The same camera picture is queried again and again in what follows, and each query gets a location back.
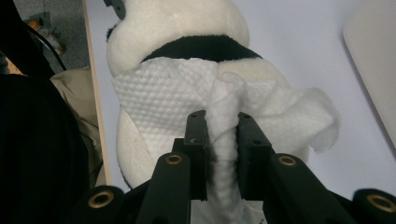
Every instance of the black metal bracket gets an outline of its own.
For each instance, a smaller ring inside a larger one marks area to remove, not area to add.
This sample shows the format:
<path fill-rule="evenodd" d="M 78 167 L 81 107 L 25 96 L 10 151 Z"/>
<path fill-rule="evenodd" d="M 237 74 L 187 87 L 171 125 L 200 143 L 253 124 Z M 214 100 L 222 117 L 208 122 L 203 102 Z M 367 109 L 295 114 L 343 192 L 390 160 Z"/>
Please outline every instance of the black metal bracket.
<path fill-rule="evenodd" d="M 104 0 L 107 7 L 113 7 L 120 20 L 125 19 L 126 10 L 122 0 Z"/>
<path fill-rule="evenodd" d="M 352 201 L 328 191 L 299 158 L 276 154 L 254 118 L 238 115 L 241 198 L 263 201 L 269 224 L 393 224 L 396 198 L 358 190 Z M 103 186 L 82 197 L 65 223 L 190 223 L 190 200 L 206 200 L 209 140 L 205 111 L 187 118 L 185 138 L 161 156 L 150 181 L 123 194 Z"/>

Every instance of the black cloth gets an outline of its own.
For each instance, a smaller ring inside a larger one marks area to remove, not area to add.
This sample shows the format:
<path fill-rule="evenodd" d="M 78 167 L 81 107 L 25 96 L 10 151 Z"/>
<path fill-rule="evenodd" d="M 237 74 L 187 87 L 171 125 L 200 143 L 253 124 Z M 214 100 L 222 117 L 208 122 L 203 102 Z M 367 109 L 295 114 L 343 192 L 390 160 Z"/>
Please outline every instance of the black cloth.
<path fill-rule="evenodd" d="M 0 75 L 0 223 L 59 223 L 86 190 L 87 150 L 59 92 Z"/>

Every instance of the plush toy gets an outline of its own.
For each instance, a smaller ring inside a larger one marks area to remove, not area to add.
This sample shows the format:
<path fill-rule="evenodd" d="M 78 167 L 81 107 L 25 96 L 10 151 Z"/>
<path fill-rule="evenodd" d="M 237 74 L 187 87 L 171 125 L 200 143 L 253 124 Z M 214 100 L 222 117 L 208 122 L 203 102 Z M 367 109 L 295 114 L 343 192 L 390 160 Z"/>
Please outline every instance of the plush toy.
<path fill-rule="evenodd" d="M 230 0 L 125 0 L 108 39 L 120 98 L 117 155 L 131 187 L 150 179 L 158 158 L 184 137 L 187 116 L 206 110 L 212 147 L 208 201 L 193 202 L 191 223 L 260 223 L 259 203 L 236 186 L 237 114 L 260 125 L 276 152 L 306 160 L 338 136 L 339 115 L 318 89 L 295 90 L 248 49 L 248 26 Z"/>

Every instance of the beige fabric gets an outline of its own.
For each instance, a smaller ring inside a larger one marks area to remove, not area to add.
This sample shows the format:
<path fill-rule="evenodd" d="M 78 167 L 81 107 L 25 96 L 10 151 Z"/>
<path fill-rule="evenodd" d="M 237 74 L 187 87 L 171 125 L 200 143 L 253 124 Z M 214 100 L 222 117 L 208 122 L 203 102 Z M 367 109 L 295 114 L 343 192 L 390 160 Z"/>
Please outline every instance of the beige fabric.
<path fill-rule="evenodd" d="M 95 186 L 103 186 L 106 185 L 106 174 L 105 174 L 105 166 L 101 166 L 99 174 L 96 178 Z"/>
<path fill-rule="evenodd" d="M 102 149 L 91 68 L 67 70 L 53 76 L 51 81 L 76 117 L 82 140 L 88 149 L 90 186 L 94 187 L 102 165 Z"/>

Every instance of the black cable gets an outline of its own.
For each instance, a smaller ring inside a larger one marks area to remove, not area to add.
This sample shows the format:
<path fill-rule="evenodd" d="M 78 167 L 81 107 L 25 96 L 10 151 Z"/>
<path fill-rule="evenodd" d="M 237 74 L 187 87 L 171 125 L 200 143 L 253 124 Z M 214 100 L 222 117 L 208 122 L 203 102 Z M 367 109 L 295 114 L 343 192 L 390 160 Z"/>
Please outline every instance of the black cable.
<path fill-rule="evenodd" d="M 41 80 L 49 79 L 55 73 L 24 27 L 14 1 L 1 0 L 0 2 L 0 27 L 2 28 L 0 50 L 26 76 Z"/>
<path fill-rule="evenodd" d="M 23 23 L 24 26 L 26 27 L 26 29 L 28 31 L 30 31 L 31 33 L 33 33 L 35 35 L 35 37 L 39 38 L 41 41 L 44 42 L 44 44 L 50 49 L 50 51 L 52 52 L 52 54 L 55 56 L 56 60 L 58 61 L 59 65 L 62 67 L 62 69 L 64 71 L 66 71 L 66 67 L 64 66 L 64 62 L 62 62 L 61 57 L 59 57 L 58 53 L 55 51 L 55 48 L 50 44 L 50 42 L 44 38 L 44 36 L 42 36 L 41 34 L 39 34 L 35 29 L 33 29 L 32 27 L 30 27 L 28 24 Z"/>

